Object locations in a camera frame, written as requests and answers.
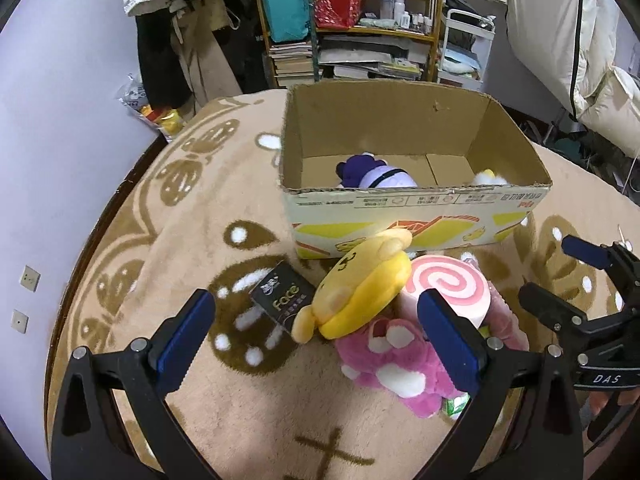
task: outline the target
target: teal bucket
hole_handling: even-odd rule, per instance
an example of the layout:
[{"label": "teal bucket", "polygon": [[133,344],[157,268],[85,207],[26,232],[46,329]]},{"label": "teal bucket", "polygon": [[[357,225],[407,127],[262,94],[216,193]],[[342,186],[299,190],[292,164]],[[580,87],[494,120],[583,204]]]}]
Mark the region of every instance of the teal bucket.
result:
[{"label": "teal bucket", "polygon": [[262,0],[271,41],[304,40],[309,33],[309,0]]}]

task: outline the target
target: bolt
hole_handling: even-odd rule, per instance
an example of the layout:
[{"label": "bolt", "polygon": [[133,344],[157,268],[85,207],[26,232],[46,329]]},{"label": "bolt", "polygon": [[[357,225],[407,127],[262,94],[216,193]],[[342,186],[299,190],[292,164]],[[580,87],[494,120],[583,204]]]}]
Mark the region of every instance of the bolt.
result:
[{"label": "bolt", "polygon": [[143,337],[134,339],[129,346],[134,352],[140,352],[146,348],[146,339]]},{"label": "bolt", "polygon": [[549,345],[546,351],[553,357],[560,357],[562,355],[562,349],[558,345]]},{"label": "bolt", "polygon": [[499,350],[504,346],[504,343],[502,342],[502,340],[498,339],[497,337],[490,337],[489,339],[486,340],[486,344],[489,348],[493,350]]},{"label": "bolt", "polygon": [[86,355],[86,346],[79,346],[72,353],[72,356],[74,357],[74,359],[82,359],[85,355]]}]

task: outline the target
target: black box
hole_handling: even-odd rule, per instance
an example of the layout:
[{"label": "black box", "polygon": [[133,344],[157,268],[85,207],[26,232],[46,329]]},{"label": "black box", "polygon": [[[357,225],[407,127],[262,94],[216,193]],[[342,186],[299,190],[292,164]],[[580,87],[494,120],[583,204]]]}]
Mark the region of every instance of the black box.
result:
[{"label": "black box", "polygon": [[311,304],[315,293],[316,288],[283,260],[254,286],[250,295],[256,305],[290,333],[296,314]]}]

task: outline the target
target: brown patterned blanket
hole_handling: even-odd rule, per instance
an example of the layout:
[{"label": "brown patterned blanket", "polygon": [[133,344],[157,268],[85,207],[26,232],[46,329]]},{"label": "brown patterned blanket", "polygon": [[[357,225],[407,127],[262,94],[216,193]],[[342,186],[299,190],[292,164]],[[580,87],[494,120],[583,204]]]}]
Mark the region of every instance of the brown patterned blanket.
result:
[{"label": "brown patterned blanket", "polygon": [[[73,348],[124,348],[151,336],[195,288],[216,297],[216,321],[179,391],[167,402],[190,439],[225,479],[410,479],[452,422],[416,418],[381,390],[354,386],[331,344],[297,347],[248,295],[287,258],[318,284],[328,261],[301,262],[277,184],[286,93],[271,90],[210,102],[169,144],[127,198],[85,273],[64,325],[49,391],[48,434]],[[533,348],[552,339],[518,306],[532,280],[598,317],[615,312],[603,272],[564,256],[560,240],[640,243],[638,208],[613,188],[536,147],[550,194],[500,244],[471,248],[520,318]],[[459,256],[462,250],[446,251]],[[480,463],[497,451],[513,411],[508,400]],[[127,429],[145,463],[158,467],[124,395]]]}]

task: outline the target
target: wall socket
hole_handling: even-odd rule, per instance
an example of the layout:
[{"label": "wall socket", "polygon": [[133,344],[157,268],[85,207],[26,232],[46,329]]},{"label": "wall socket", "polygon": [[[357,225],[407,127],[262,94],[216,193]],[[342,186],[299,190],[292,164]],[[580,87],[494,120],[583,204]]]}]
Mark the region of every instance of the wall socket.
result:
[{"label": "wall socket", "polygon": [[21,334],[27,332],[27,323],[29,322],[29,317],[25,316],[19,310],[14,310],[14,314],[11,316],[11,328],[17,330]]},{"label": "wall socket", "polygon": [[39,281],[40,273],[37,270],[31,269],[28,265],[24,266],[24,270],[20,276],[20,284],[27,290],[35,292]]}]

